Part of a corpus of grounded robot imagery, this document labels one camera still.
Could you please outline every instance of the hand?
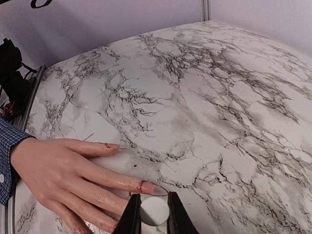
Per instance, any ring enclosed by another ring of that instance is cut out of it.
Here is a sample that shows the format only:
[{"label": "hand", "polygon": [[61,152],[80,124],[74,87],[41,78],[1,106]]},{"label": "hand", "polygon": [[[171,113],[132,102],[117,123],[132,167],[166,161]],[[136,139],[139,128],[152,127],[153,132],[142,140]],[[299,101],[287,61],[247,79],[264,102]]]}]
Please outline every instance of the hand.
[{"label": "hand", "polygon": [[83,220],[111,233],[117,221],[100,209],[122,215],[128,201],[102,186],[134,193],[154,191],[150,183],[87,159],[111,156],[118,150],[115,144],[28,138],[12,150],[11,163],[38,202],[59,215],[75,234],[92,233]]}]

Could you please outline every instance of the marble pattern surface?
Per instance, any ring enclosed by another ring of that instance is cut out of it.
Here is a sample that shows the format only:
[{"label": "marble pattern surface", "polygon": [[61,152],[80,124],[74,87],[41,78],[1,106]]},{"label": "marble pattern surface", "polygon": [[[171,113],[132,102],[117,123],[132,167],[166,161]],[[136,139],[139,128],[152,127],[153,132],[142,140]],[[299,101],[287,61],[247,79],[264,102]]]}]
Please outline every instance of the marble pattern surface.
[{"label": "marble pattern surface", "polygon": [[[177,191],[201,234],[312,233],[312,62],[257,34],[194,23],[58,63],[27,131],[120,143],[95,162]],[[17,234],[69,233],[23,182],[15,218]]]}]

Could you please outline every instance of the white round disc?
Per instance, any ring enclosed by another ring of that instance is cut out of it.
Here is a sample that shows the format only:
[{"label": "white round disc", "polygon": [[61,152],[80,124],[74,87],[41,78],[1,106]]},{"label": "white round disc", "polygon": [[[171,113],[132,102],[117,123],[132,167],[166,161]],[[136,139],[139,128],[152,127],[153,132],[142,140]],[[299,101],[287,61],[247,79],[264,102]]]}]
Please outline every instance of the white round disc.
[{"label": "white round disc", "polygon": [[160,226],[169,218],[169,206],[159,197],[150,197],[142,202],[140,216],[143,223],[149,226]]}]

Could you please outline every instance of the red wire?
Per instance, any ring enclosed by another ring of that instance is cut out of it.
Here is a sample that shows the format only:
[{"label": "red wire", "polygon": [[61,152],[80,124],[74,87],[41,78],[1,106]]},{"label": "red wire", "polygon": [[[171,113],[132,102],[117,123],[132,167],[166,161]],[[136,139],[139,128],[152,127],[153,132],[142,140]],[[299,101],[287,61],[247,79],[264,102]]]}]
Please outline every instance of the red wire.
[{"label": "red wire", "polygon": [[6,107],[4,108],[4,110],[7,111],[7,112],[10,112],[10,111],[13,109],[13,107],[14,107],[14,105],[15,105],[15,102],[16,102],[16,101],[13,101],[12,106],[10,107],[9,110],[8,110],[8,108],[6,108]]},{"label": "red wire", "polygon": [[12,109],[13,109],[13,107],[14,107],[14,105],[15,105],[15,102],[16,102],[16,101],[13,101],[13,103],[12,103],[10,109],[4,107],[4,113],[3,113],[3,115],[1,115],[2,118],[6,116],[6,112],[12,111]]}]

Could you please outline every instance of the shirt cuff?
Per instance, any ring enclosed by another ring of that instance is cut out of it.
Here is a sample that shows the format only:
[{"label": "shirt cuff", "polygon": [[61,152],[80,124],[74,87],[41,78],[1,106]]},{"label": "shirt cuff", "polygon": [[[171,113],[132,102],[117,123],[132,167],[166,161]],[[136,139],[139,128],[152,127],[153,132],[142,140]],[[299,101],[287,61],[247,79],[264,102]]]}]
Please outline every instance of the shirt cuff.
[{"label": "shirt cuff", "polygon": [[11,126],[0,124],[0,203],[5,205],[12,195],[14,182],[19,175],[11,165],[11,150],[31,135]]}]

